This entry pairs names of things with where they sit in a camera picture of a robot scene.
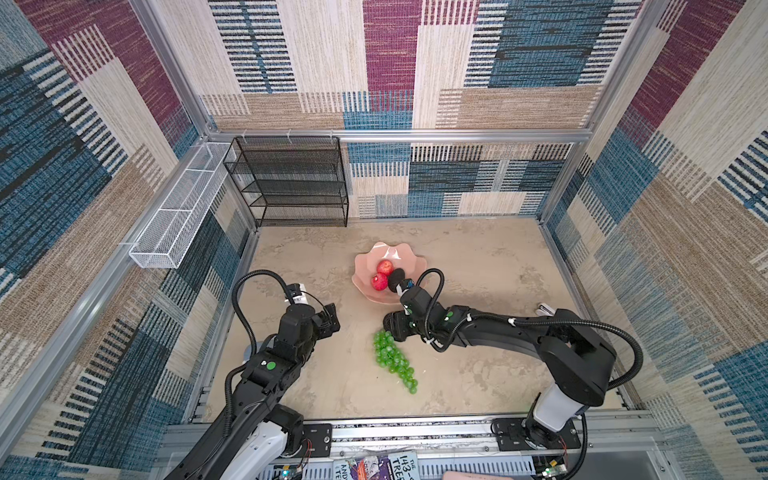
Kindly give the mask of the dark avocado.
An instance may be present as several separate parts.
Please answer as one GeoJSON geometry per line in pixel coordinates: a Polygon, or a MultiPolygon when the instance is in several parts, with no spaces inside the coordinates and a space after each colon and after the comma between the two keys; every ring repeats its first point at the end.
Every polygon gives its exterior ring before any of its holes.
{"type": "Polygon", "coordinates": [[[388,275],[388,289],[393,293],[397,293],[405,279],[405,271],[402,268],[393,269],[388,275]]]}

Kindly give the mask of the red apple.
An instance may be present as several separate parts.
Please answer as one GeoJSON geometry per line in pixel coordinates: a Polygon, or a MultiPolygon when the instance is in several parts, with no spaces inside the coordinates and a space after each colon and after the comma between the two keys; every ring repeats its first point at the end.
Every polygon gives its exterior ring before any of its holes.
{"type": "Polygon", "coordinates": [[[389,276],[395,270],[394,264],[391,260],[383,259],[377,265],[377,273],[384,276],[389,276]]]}
{"type": "Polygon", "coordinates": [[[386,274],[376,273],[371,278],[371,285],[375,291],[384,291],[388,289],[389,278],[386,274]]]}

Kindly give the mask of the green fake grape bunch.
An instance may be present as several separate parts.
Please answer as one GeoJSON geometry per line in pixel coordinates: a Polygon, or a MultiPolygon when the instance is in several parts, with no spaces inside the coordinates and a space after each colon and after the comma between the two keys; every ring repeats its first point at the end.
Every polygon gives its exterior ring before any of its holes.
{"type": "Polygon", "coordinates": [[[418,391],[418,381],[415,370],[403,351],[396,345],[394,336],[380,330],[373,335],[373,347],[376,363],[390,374],[398,377],[410,394],[418,391]]]}

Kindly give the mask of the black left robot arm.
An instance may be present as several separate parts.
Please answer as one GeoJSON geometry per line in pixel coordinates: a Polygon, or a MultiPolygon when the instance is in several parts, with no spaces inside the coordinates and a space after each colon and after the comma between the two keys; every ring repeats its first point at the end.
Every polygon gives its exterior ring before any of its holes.
{"type": "Polygon", "coordinates": [[[280,401],[298,380],[318,341],[340,330],[336,307],[319,310],[303,299],[299,284],[287,284],[277,273],[258,269],[235,282],[231,303],[246,328],[252,351],[248,360],[225,378],[225,406],[191,450],[170,470],[168,479],[257,479],[273,461],[309,450],[304,418],[280,401]],[[277,332],[257,346],[239,305],[246,281],[274,279],[288,302],[277,332]]]}

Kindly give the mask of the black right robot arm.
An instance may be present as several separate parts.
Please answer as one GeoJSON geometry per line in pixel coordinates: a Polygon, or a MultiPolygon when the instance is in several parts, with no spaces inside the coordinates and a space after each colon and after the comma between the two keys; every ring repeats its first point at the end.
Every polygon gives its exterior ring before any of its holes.
{"type": "Polygon", "coordinates": [[[574,417],[602,405],[608,391],[628,383],[643,366],[642,348],[632,335],[567,309],[541,307],[539,316],[521,317],[444,307],[438,293],[429,293],[401,268],[388,276],[387,287],[401,304],[383,320],[392,340],[417,336],[438,353],[452,346],[497,348],[537,358],[547,367],[551,385],[516,426],[495,425],[497,439],[519,435],[533,449],[562,446],[574,417]]]}

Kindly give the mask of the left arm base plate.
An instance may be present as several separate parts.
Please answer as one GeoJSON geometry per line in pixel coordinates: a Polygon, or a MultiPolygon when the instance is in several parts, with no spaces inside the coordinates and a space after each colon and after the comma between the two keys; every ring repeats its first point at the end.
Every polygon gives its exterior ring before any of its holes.
{"type": "Polygon", "coordinates": [[[304,423],[288,434],[283,455],[291,459],[329,458],[332,440],[331,423],[304,423]]]}

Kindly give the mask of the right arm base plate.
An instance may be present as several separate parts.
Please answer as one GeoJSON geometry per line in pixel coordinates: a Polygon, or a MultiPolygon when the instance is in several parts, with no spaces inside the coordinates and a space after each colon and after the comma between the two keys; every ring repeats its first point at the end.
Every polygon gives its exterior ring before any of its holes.
{"type": "Polygon", "coordinates": [[[551,432],[527,417],[500,417],[491,421],[490,431],[502,452],[578,450],[582,446],[572,420],[568,420],[559,432],[551,432]]]}

